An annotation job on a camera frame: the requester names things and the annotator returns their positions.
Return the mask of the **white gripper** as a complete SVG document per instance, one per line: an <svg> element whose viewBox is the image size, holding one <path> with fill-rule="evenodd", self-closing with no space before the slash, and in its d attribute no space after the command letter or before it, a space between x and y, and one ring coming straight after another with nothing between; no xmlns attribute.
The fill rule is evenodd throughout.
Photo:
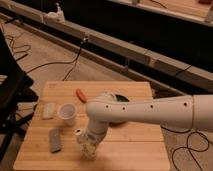
<svg viewBox="0 0 213 171"><path fill-rule="evenodd" d="M105 138L107 131L107 122L90 120L86 128L86 135L92 143L99 144ZM86 135L84 133L77 135L77 142L79 144L85 143L87 141Z"/></svg>

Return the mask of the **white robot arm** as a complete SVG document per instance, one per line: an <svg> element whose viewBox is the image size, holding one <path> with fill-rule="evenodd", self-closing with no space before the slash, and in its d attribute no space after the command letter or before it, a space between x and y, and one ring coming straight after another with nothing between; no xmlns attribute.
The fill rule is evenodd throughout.
<svg viewBox="0 0 213 171"><path fill-rule="evenodd" d="M112 122L142 122L213 132L212 101L213 95L187 95L119 102L113 93L106 92L87 102L88 125L76 131L77 141L101 143Z"/></svg>

